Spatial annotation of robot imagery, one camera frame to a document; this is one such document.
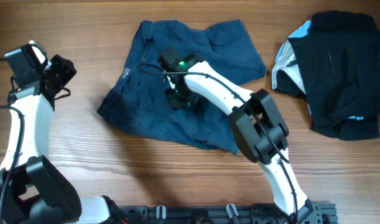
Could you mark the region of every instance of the wooden tabletop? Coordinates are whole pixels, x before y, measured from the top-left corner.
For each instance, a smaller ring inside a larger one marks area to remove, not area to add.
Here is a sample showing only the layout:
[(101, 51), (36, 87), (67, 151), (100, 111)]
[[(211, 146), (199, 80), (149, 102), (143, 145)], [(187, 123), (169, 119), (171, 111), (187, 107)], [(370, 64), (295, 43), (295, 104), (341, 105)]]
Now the wooden tabletop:
[[(380, 28), (380, 1), (31, 2), (0, 1), (0, 57), (34, 39), (49, 57), (60, 54), (74, 62), (78, 73), (67, 85), (72, 96), (55, 105), (50, 160), (80, 195), (107, 195), (118, 205), (273, 202), (262, 170), (242, 154), (131, 136), (96, 113), (123, 70), (142, 20), (178, 19), (204, 29), (241, 19), (270, 70), (285, 38), (316, 12), (365, 12)], [(0, 105), (6, 103), (10, 75), (8, 64), (0, 62)], [(270, 90), (269, 79), (245, 87)], [(290, 129), (290, 160), (308, 197), (337, 204), (340, 223), (380, 223), (380, 138), (351, 142), (317, 134), (309, 130), (304, 101), (271, 93)], [(0, 163), (9, 128), (9, 113), (0, 111)]]

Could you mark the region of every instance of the navy blue garment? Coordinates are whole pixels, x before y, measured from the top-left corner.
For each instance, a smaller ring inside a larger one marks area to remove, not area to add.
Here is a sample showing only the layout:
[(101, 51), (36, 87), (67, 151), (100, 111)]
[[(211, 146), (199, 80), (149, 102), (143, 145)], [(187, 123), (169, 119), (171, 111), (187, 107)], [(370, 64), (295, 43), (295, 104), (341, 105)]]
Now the navy blue garment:
[(174, 111), (165, 95), (169, 84), (159, 75), (136, 69), (141, 62), (159, 66), (159, 55), (167, 47), (183, 56), (198, 54), (237, 85), (266, 73), (241, 21), (222, 22), (206, 30), (191, 29), (179, 21), (142, 21), (124, 72), (97, 112), (125, 133), (237, 153), (227, 116), (220, 109), (203, 99), (196, 111)]

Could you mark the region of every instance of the black garment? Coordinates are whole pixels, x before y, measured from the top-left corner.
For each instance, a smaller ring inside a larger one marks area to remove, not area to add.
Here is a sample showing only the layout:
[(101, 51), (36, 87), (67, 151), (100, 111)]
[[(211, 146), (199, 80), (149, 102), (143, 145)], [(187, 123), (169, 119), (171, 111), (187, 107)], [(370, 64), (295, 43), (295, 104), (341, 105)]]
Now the black garment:
[[(289, 39), (295, 52), (312, 129), (332, 138), (379, 137), (380, 31), (365, 14), (322, 12), (309, 35)], [(363, 120), (347, 119), (350, 116)]]
[(123, 74), (97, 112), (125, 133), (237, 153), (227, 116), (217, 106), (201, 98), (196, 111), (174, 111), (165, 96), (169, 84), (160, 75), (136, 69), (141, 62), (159, 66), (159, 55), (167, 47), (183, 56), (198, 54), (237, 85), (261, 78), (266, 72), (241, 21), (222, 22), (206, 30), (191, 29), (179, 21), (143, 21), (133, 38)]

